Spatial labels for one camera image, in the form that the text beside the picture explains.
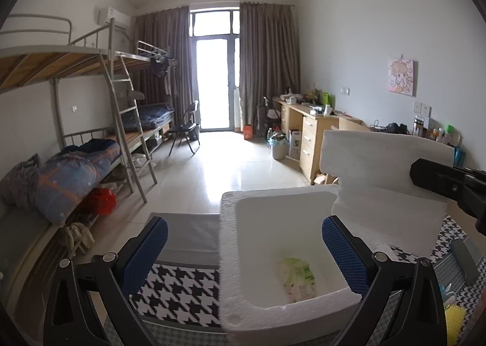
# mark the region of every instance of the brown curtain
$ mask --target brown curtain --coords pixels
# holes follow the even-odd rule
[[[254,124],[263,96],[300,92],[299,53],[291,7],[240,5],[240,103],[243,124]]]
[[[177,62],[171,66],[170,81],[157,77],[150,69],[135,73],[135,89],[145,94],[141,104],[169,102],[179,123],[193,101],[190,61],[189,7],[174,8],[135,19],[135,43],[141,40],[169,51]]]

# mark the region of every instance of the air conditioner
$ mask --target air conditioner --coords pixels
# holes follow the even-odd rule
[[[123,14],[122,12],[118,12],[118,10],[113,8],[104,8],[100,10],[100,14],[98,15],[99,25],[105,25],[106,23],[109,23],[111,19],[115,19],[116,27],[123,29],[130,27],[130,16]]]

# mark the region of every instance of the tile floor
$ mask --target tile floor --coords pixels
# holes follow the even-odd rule
[[[148,169],[141,178],[148,203],[135,188],[120,195],[115,211],[100,218],[92,228],[95,245],[79,262],[94,254],[117,252],[125,242],[139,234],[152,212],[219,213],[221,195],[227,191],[302,187],[308,185],[299,164],[289,158],[276,161],[266,142],[244,141],[232,132],[203,133],[201,149],[195,155],[185,142],[174,147],[165,142],[154,153],[158,184]]]

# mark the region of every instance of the blue bedding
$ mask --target blue bedding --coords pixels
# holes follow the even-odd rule
[[[36,207],[52,224],[64,225],[67,216],[96,187],[120,155],[112,140],[92,139],[68,146],[40,169]]]
[[[14,166],[0,181],[0,197],[9,205],[39,212],[55,226],[63,226],[119,155],[118,143],[106,139],[68,146],[44,165],[36,154]]]
[[[174,109],[169,108],[165,103],[157,103],[139,107],[142,129],[152,130],[161,126],[162,124],[172,121],[173,112]],[[134,112],[123,113],[121,119],[126,132],[137,131],[137,122],[135,121]]]

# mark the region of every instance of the curtain rod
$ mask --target curtain rod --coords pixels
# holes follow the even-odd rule
[[[193,2],[193,3],[190,3],[189,5],[172,6],[170,8],[161,9],[161,10],[157,10],[157,11],[154,11],[154,12],[147,12],[147,13],[144,13],[142,15],[135,15],[134,17],[151,15],[152,13],[158,13],[158,12],[162,12],[164,10],[169,10],[169,9],[181,8],[183,6],[188,6],[189,7],[189,12],[190,12],[190,6],[191,5],[198,5],[198,4],[200,5],[200,4],[203,4],[203,3],[225,3],[225,2],[237,2],[237,3],[248,2],[248,3],[260,3],[260,4],[266,3],[267,5],[285,5],[285,6],[290,6],[290,7],[293,7],[293,8],[296,7],[293,3],[255,2],[255,1],[206,1],[206,2]]]

